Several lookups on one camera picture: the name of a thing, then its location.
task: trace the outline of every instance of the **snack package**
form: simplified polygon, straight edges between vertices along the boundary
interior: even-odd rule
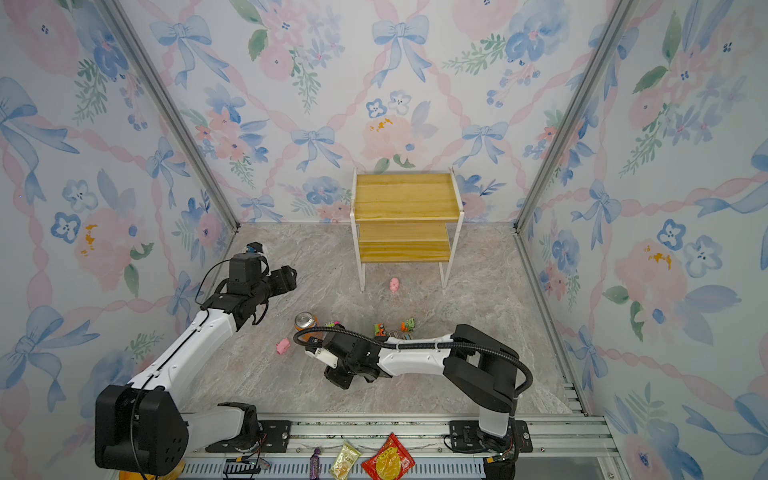
[[[416,462],[394,433],[373,458],[362,463],[362,468],[373,480],[400,480]]]
[[[345,441],[341,448],[341,452],[339,452],[339,456],[336,457],[336,460],[331,467],[331,475],[333,475],[336,480],[346,480],[358,458],[360,458],[360,452]]]

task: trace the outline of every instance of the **floral wallpaper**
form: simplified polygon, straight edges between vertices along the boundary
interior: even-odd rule
[[[185,328],[232,231],[93,3],[0,2],[0,58],[0,477],[103,478],[96,396]]]
[[[768,478],[768,4],[633,15],[525,240],[632,478]]]
[[[122,5],[241,221],[347,221],[354,167],[453,165],[482,222],[517,217],[614,1]]]

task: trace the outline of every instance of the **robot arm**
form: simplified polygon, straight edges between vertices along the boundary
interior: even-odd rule
[[[322,341],[300,339],[311,332],[326,335]],[[406,373],[444,376],[480,406],[479,428],[487,435],[485,444],[497,452],[509,445],[517,398],[533,381],[516,351],[470,325],[458,325],[453,334],[434,339],[383,342],[336,325],[301,330],[293,340],[305,347],[307,355],[325,363],[325,377],[342,389],[348,389],[357,375],[367,382]],[[473,365],[468,359],[476,353],[480,358]],[[518,370],[525,381],[515,388]]]
[[[192,379],[228,338],[264,312],[269,298],[296,289],[296,271],[289,266],[269,271],[258,243],[230,260],[230,277],[203,304],[178,339],[126,386],[109,385],[96,400],[94,435],[96,465],[150,475],[166,475],[194,449],[226,440],[236,451],[253,451],[263,439],[256,407],[224,403],[205,412],[179,413],[177,405]],[[227,291],[222,293],[224,285]],[[299,339],[325,332],[322,340]],[[324,362],[325,377],[348,389],[354,376],[367,382],[406,373],[442,375],[480,405],[479,435],[495,452],[518,450],[514,414],[517,398],[532,383],[530,370],[518,354],[469,325],[453,334],[427,340],[370,339],[342,326],[301,330],[294,342]],[[476,365],[468,357],[479,353]],[[525,381],[515,387],[517,372]]]
[[[258,438],[253,406],[223,404],[191,415],[180,414],[177,407],[205,362],[259,305],[266,312],[270,297],[296,289],[296,271],[283,266],[270,272],[259,243],[250,243],[246,253],[228,261],[229,278],[160,358],[127,385],[109,385],[99,394],[96,465],[166,475],[190,450],[236,437],[247,448]],[[227,291],[222,293],[225,285]]]

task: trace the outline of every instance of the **wooden shelf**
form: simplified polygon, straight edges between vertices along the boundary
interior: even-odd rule
[[[357,176],[355,222],[361,226],[374,222],[456,222],[458,216],[451,174]]]
[[[361,263],[448,262],[451,244],[443,223],[364,223]]]

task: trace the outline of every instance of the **marble floor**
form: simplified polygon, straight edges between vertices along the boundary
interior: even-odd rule
[[[368,265],[366,291],[360,292],[348,224],[243,225],[230,255],[252,241],[266,247],[270,268],[295,268],[298,287],[273,298],[259,326],[245,325],[216,351],[194,380],[183,412],[227,401],[253,403],[269,413],[478,411],[441,376],[412,374],[371,384],[356,378],[344,391],[323,377],[324,365],[301,347],[292,344],[278,355],[275,344],[295,333],[293,317],[309,310],[321,324],[336,320],[369,335],[375,323],[394,328],[410,317],[416,321],[414,338],[445,335],[469,323],[515,349],[533,372],[534,384],[520,398],[518,413],[571,413],[508,224],[462,228],[446,290],[434,263],[391,263]],[[226,274],[222,269],[220,277]],[[393,276],[400,280],[397,293],[389,291]]]

